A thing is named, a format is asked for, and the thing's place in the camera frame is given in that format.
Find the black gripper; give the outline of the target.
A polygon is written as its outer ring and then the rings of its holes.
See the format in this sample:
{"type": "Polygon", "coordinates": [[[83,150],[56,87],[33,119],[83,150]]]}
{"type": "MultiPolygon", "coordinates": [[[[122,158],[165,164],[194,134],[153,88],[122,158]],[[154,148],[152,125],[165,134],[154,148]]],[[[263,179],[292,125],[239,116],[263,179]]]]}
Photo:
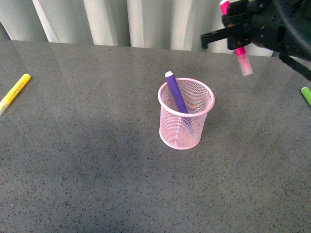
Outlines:
{"type": "Polygon", "coordinates": [[[222,15],[225,27],[201,35],[201,48],[227,39],[228,49],[250,43],[278,52],[280,60],[311,79],[311,70],[294,60],[311,60],[311,2],[309,0],[238,0],[222,15]]]}

